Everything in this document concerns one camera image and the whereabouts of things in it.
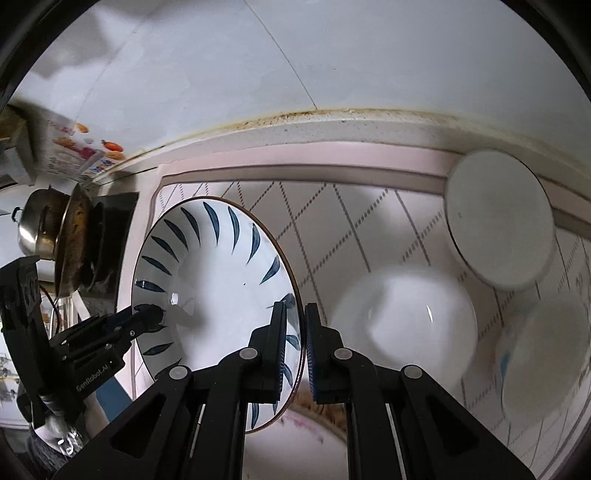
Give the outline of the white gloved left hand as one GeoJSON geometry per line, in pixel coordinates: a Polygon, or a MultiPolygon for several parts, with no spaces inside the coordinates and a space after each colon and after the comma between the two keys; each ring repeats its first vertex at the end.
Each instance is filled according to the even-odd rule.
{"type": "Polygon", "coordinates": [[[107,425],[105,412],[96,394],[92,393],[84,400],[83,412],[73,425],[69,425],[63,417],[50,414],[44,423],[33,431],[50,448],[71,458],[107,425]]]}

